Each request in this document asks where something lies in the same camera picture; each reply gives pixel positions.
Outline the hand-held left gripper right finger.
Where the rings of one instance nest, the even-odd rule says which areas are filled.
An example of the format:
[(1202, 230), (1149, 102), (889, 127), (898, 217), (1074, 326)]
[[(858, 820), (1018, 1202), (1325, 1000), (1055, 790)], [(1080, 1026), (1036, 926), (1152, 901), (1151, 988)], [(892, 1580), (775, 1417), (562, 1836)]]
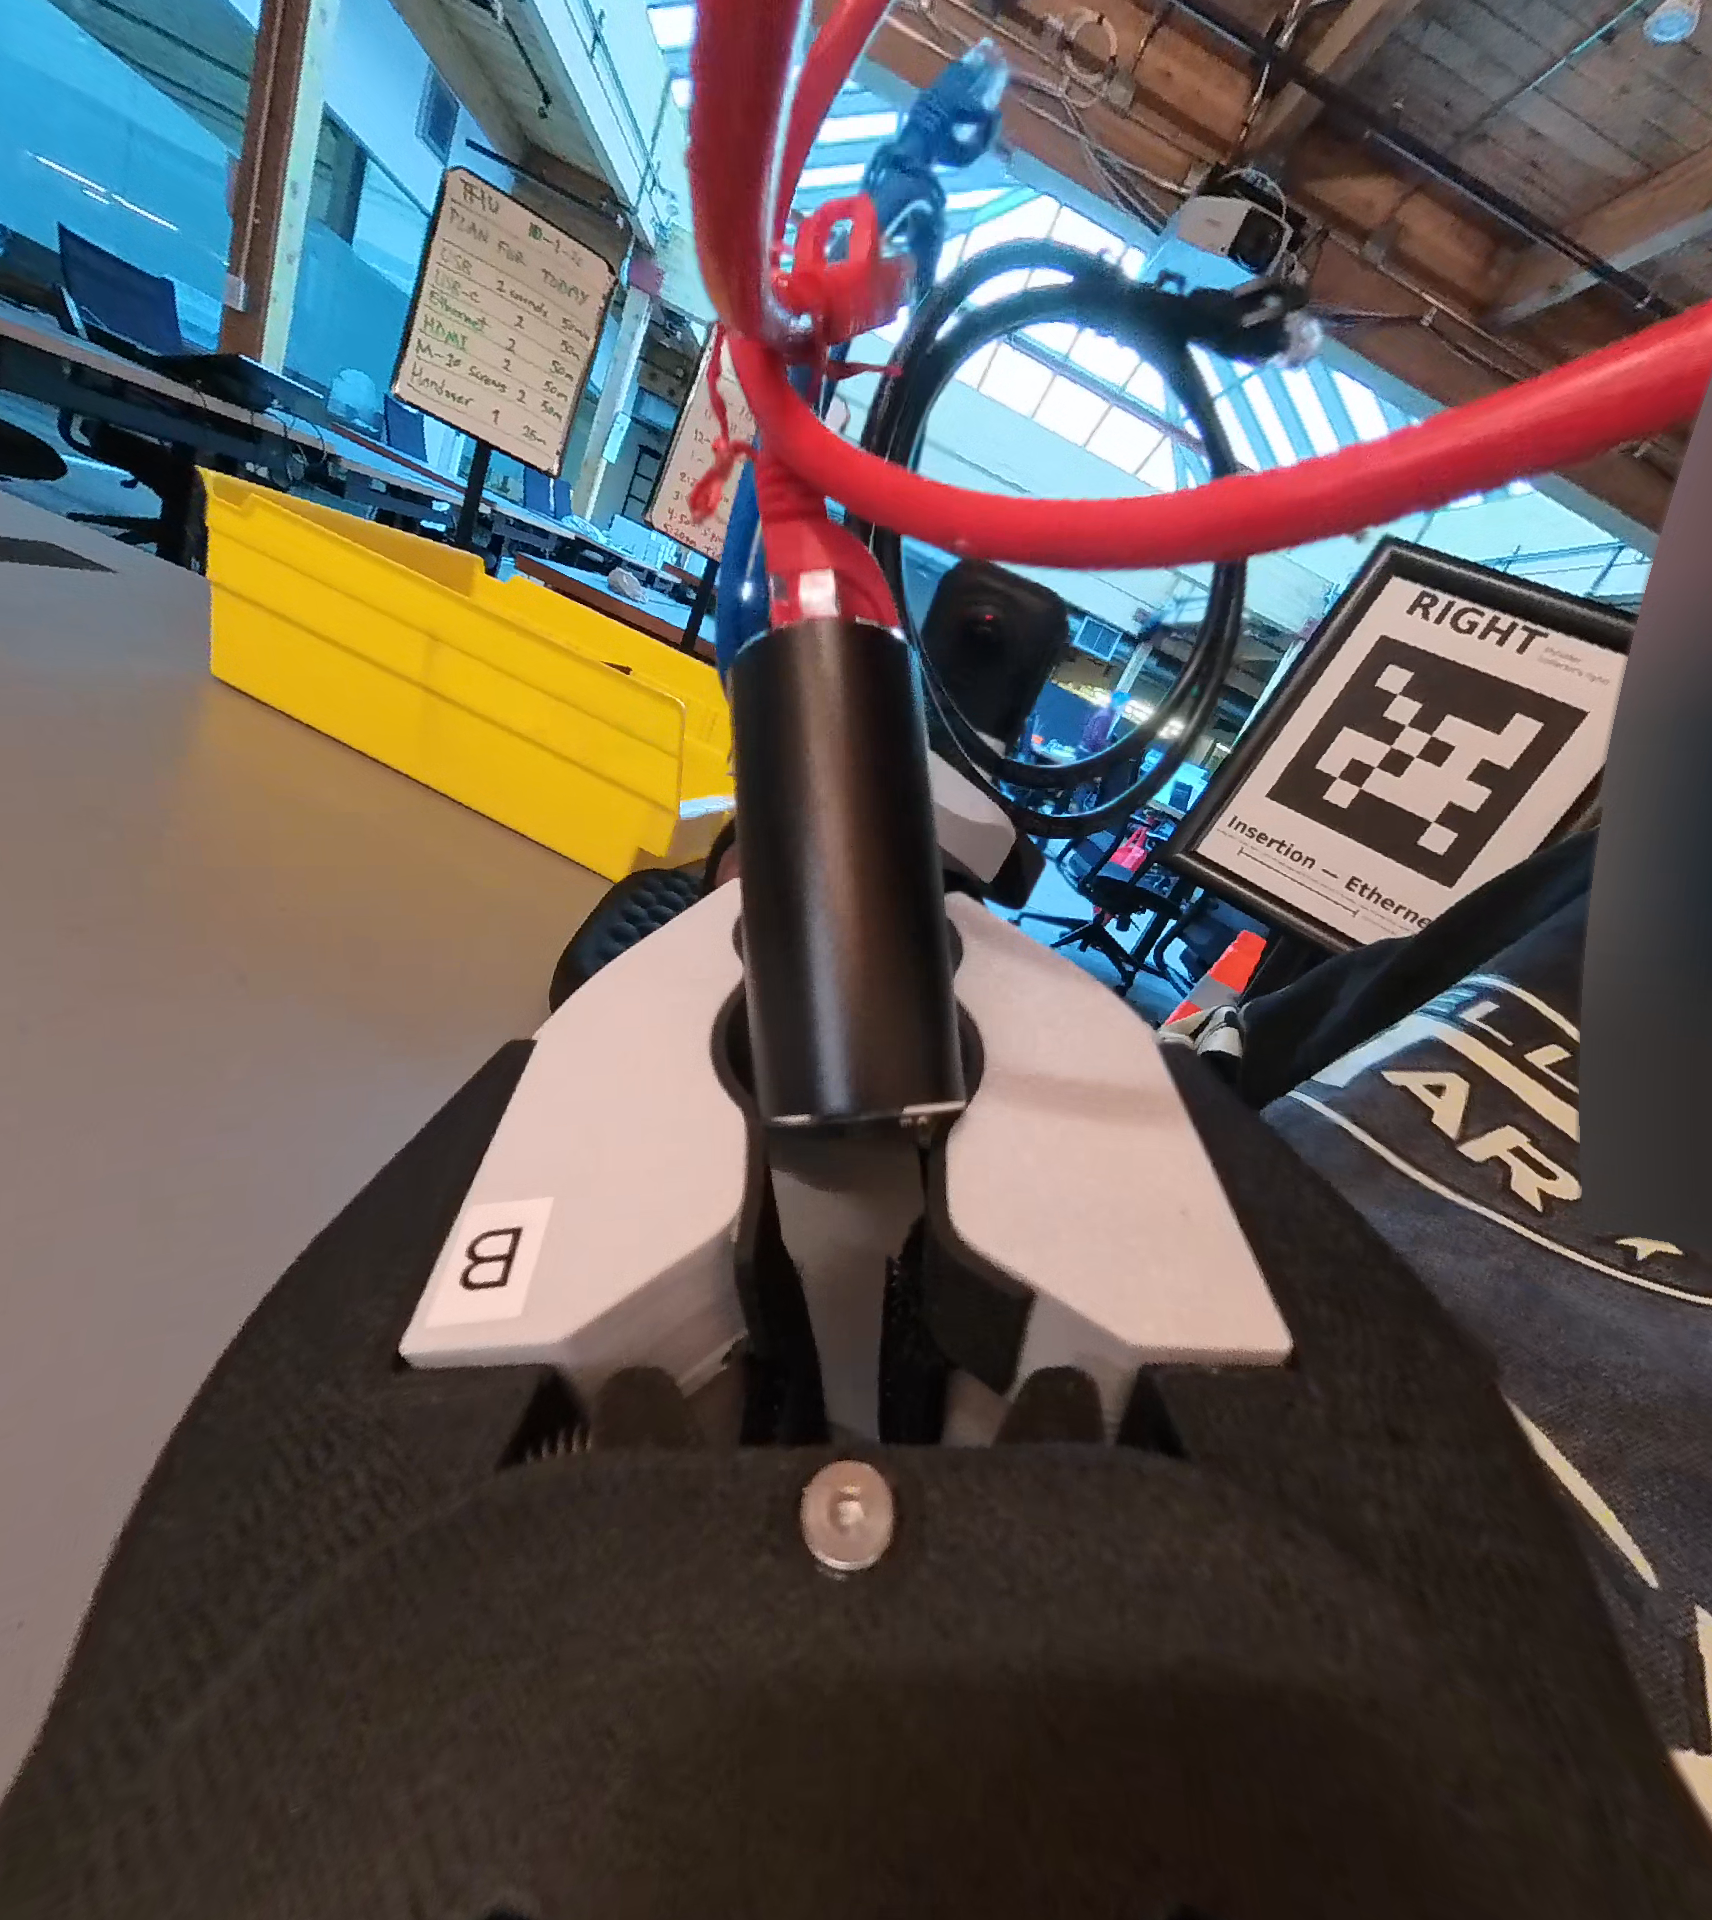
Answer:
[(1291, 1334), (1151, 1029), (952, 896), (980, 1078), (930, 1157), (930, 1334), (964, 1373), (1278, 1365)]

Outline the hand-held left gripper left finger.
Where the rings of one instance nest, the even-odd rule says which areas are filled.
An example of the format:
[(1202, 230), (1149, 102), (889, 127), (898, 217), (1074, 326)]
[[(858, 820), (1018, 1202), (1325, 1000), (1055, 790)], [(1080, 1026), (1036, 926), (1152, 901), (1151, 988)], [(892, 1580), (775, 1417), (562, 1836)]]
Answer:
[(796, 1272), (718, 1030), (744, 989), (726, 882), (534, 1036), (398, 1343), (415, 1371), (796, 1371)]

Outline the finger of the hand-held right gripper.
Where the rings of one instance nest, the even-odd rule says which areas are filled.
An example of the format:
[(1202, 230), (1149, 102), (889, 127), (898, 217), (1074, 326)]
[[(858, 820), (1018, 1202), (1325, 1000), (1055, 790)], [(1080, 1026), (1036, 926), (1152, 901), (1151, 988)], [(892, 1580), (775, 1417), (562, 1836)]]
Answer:
[(939, 758), (939, 859), (945, 891), (989, 904), (1026, 904), (1042, 876), (1042, 852), (1008, 809)]

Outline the black ethernet hub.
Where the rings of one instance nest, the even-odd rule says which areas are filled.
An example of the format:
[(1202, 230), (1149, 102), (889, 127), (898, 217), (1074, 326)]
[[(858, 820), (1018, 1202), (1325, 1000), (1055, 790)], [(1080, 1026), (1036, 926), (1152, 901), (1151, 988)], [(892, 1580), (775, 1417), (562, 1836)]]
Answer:
[(792, 1132), (933, 1128), (966, 1078), (916, 668), (846, 614), (729, 673), (754, 1097)]

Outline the yellow plastic bin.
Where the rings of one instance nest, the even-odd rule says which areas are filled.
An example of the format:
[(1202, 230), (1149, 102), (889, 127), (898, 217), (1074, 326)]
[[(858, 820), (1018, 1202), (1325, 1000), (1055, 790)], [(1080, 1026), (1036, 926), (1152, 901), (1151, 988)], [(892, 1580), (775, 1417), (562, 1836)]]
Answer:
[(525, 576), (199, 470), (211, 673), (604, 879), (735, 810), (716, 671)]

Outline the orange cone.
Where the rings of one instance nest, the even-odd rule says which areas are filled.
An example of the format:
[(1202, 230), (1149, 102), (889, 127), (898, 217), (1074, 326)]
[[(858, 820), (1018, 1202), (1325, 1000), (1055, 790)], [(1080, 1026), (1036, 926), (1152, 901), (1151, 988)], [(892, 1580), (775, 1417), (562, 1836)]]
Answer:
[(1267, 945), (1270, 942), (1261, 934), (1237, 932), (1209, 970), (1186, 989), (1158, 1030), (1173, 1036), (1187, 1023), (1239, 1001)]

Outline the handwritten whiteboard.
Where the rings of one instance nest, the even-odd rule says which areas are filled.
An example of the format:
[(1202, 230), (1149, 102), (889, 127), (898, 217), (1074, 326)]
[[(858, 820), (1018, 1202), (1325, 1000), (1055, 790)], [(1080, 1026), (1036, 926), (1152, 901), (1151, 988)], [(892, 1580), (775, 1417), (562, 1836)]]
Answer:
[(558, 478), (616, 278), (504, 189), (444, 171), (390, 398)]
[(713, 326), (644, 510), (644, 528), (705, 562), (718, 562), (747, 458), (739, 455), (725, 473), (705, 514), (696, 512), (693, 493), (713, 474), (718, 446), (752, 446), (754, 432), (756, 423), (734, 370), (725, 329)]

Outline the wooden table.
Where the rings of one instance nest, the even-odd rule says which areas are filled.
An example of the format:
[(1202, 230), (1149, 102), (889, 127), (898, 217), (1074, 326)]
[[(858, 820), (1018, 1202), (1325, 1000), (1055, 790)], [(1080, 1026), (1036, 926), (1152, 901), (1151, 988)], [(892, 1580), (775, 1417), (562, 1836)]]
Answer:
[(490, 549), (502, 555), (502, 578), (548, 589), (705, 666), (716, 661), (714, 590), (705, 570), (644, 564), (490, 493), (484, 516)]

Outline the framed marker sign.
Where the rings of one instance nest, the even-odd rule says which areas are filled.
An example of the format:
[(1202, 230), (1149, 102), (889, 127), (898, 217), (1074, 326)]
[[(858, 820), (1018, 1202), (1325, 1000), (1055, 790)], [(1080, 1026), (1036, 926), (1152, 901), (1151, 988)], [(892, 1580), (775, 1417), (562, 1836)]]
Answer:
[(1379, 540), (1170, 841), (1330, 953), (1405, 940), (1599, 796), (1635, 616)]

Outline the person's dark printed hoodie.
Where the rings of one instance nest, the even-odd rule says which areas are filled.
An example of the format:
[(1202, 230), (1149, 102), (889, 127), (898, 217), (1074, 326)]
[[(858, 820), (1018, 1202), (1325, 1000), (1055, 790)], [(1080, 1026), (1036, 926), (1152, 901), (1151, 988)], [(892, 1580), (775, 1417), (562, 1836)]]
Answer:
[(1494, 1361), (1712, 1822), (1712, 1256), (1578, 1222), (1596, 840), (1246, 996), (1198, 1050)]

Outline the white ceiling device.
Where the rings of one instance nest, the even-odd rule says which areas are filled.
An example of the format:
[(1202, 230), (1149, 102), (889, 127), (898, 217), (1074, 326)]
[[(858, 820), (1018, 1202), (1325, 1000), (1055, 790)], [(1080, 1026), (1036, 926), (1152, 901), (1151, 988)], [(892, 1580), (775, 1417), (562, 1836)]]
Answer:
[(1171, 234), (1249, 278), (1271, 278), (1300, 256), (1307, 214), (1263, 169), (1219, 164), (1180, 202)]

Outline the wooden post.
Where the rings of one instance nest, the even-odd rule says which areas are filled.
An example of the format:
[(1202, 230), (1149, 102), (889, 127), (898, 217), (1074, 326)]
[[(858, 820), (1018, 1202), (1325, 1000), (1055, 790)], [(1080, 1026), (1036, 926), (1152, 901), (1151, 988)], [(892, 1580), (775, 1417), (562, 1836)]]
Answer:
[(270, 372), (289, 354), (334, 19), (328, 3), (263, 3), (253, 38), (220, 350)]

